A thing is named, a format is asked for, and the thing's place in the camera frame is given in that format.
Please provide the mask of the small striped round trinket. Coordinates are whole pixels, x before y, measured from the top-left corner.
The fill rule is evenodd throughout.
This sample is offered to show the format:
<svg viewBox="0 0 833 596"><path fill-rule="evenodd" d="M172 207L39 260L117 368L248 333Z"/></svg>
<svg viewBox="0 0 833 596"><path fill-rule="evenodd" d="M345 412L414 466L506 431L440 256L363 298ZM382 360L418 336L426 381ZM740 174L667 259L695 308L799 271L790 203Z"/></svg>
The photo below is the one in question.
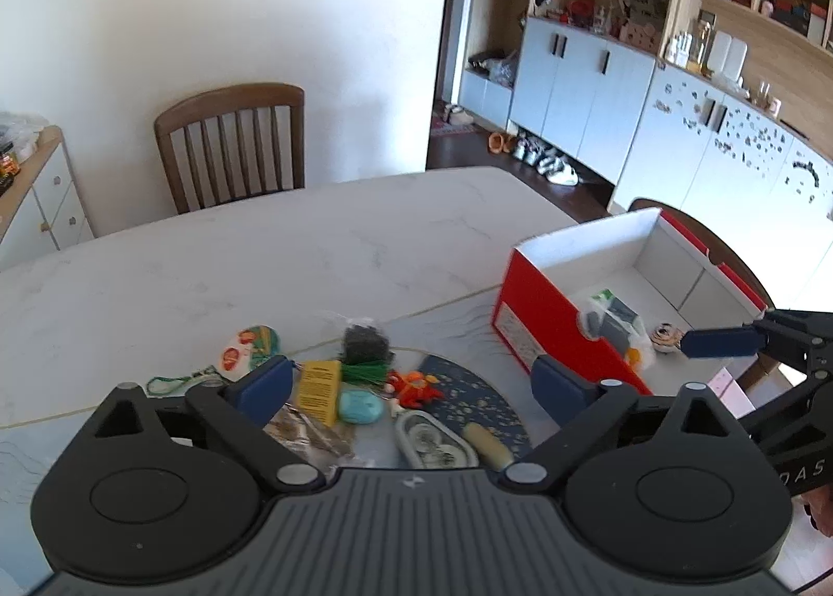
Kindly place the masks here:
<svg viewBox="0 0 833 596"><path fill-rule="evenodd" d="M655 351L659 353L674 353L679 351L680 341L685 333L671 323L657 325L649 334L649 339Z"/></svg>

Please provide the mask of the green embroidered pouch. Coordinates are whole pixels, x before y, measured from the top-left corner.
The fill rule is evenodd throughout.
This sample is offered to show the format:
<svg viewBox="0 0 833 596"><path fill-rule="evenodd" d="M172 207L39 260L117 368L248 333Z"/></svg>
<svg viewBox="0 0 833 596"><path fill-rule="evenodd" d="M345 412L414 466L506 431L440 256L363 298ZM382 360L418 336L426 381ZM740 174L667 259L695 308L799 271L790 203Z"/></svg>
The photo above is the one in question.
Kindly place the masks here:
<svg viewBox="0 0 833 596"><path fill-rule="evenodd" d="M145 393L151 397L167 397L185 391L188 387L205 383L209 379L237 382L281 353L278 334L265 325L254 325L238 331L224 345L219 359L213 365L184 376L155 376L145 383Z"/></svg>

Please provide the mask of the yellow small box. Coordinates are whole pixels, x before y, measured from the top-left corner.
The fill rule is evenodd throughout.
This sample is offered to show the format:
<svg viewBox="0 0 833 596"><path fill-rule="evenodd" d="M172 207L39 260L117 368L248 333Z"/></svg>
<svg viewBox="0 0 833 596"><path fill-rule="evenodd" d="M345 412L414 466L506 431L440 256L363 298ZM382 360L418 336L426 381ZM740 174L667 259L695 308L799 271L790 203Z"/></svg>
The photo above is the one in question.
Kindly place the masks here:
<svg viewBox="0 0 833 596"><path fill-rule="evenodd" d="M339 361L302 362L294 396L298 410L332 428L337 421L341 377Z"/></svg>

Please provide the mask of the beige cylinder roll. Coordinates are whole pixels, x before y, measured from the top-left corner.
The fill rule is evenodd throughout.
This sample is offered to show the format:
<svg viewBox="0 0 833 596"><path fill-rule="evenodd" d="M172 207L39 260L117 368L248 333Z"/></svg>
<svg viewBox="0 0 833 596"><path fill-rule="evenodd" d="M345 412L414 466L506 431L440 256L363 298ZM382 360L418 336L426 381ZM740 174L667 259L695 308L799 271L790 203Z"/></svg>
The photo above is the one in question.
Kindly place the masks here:
<svg viewBox="0 0 833 596"><path fill-rule="evenodd" d="M510 449L496 435L492 435L486 427L469 423L463 427L462 435L477 452L480 461L493 471L501 472L514 462L514 455Z"/></svg>

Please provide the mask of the teal round case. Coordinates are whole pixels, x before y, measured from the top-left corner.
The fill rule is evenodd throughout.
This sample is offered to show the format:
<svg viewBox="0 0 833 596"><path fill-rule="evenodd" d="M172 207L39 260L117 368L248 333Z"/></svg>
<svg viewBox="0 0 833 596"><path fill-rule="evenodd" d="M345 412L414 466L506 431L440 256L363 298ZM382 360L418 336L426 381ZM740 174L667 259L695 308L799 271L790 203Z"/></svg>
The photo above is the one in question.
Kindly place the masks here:
<svg viewBox="0 0 833 596"><path fill-rule="evenodd" d="M371 425L381 419L385 403L368 390L351 389L340 393L337 403L339 420L351 425Z"/></svg>

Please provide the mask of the plastic bag with toys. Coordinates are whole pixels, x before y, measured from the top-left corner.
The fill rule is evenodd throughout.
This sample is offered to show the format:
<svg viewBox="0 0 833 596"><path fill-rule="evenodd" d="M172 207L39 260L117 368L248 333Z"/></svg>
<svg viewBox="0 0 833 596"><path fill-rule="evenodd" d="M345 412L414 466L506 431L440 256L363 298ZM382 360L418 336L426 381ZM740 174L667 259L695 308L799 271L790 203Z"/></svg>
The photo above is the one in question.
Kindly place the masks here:
<svg viewBox="0 0 833 596"><path fill-rule="evenodd" d="M610 289L589 297L579 310L577 321L587 339L605 339L633 371L645 365L651 342L644 321Z"/></svg>

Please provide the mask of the red white cardboard box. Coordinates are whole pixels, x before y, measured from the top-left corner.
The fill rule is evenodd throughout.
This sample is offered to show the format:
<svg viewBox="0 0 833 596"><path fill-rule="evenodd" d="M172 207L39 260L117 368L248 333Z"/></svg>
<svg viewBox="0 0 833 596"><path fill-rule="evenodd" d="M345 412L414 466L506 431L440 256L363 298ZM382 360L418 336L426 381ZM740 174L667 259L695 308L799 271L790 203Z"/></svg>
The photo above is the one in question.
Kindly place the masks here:
<svg viewBox="0 0 833 596"><path fill-rule="evenodd" d="M493 327L531 367L549 355L588 381L673 395L727 359L689 359L691 329L748 324L767 304L659 208L535 236L512 252Z"/></svg>

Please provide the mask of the black pompom in bag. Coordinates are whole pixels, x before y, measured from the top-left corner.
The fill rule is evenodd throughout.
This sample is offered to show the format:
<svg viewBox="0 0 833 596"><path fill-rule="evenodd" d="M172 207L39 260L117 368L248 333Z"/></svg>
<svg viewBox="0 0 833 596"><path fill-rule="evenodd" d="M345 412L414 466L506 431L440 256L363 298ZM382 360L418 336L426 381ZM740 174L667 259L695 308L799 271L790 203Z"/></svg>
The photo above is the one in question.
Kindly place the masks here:
<svg viewBox="0 0 833 596"><path fill-rule="evenodd" d="M322 317L340 334L339 359L351 366L388 366L394 358L388 335L370 317L349 317L323 311Z"/></svg>

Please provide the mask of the brown wooden chair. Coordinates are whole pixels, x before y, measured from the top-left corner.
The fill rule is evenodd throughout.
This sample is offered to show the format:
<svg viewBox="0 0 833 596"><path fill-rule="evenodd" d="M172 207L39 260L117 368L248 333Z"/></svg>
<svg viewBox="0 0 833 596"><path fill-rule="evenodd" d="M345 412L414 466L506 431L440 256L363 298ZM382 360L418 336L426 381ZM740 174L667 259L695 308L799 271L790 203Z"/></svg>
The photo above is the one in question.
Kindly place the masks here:
<svg viewBox="0 0 833 596"><path fill-rule="evenodd" d="M306 186L305 91L247 83L185 98L154 121L178 214Z"/></svg>

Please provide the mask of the white wood sideboard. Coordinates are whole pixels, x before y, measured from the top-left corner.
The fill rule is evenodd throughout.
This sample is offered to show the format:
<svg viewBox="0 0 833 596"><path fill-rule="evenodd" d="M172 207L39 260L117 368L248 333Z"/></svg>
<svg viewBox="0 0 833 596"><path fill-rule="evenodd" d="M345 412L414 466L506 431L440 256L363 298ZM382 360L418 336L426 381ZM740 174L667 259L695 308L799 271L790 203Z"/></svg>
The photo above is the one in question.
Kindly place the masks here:
<svg viewBox="0 0 833 596"><path fill-rule="evenodd" d="M2 269L93 238L62 131L48 125L24 148L7 148L2 154Z"/></svg>

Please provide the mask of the red patterned door rug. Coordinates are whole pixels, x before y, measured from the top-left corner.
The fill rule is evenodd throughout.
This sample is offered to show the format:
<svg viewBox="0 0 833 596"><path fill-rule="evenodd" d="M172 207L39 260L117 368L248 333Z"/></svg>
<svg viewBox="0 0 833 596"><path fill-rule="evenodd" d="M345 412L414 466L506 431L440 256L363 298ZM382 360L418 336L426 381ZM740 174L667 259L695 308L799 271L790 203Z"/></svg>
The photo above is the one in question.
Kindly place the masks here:
<svg viewBox="0 0 833 596"><path fill-rule="evenodd" d="M434 112L431 118L429 136L431 138L446 138L446 136L466 135L477 131L478 126L472 122L466 122L466 124L449 124L448 121Z"/></svg>

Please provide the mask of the red plush keychain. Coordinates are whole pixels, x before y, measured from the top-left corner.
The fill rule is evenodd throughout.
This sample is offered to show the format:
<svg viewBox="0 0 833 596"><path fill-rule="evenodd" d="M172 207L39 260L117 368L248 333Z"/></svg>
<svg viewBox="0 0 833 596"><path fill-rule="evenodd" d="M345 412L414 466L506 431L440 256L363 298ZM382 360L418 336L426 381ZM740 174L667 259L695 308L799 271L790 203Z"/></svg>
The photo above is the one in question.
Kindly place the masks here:
<svg viewBox="0 0 833 596"><path fill-rule="evenodd" d="M383 389L393 417L398 417L404 411L425 409L435 401L445 398L444 392L439 389L438 377L419 371L405 375L391 371Z"/></svg>

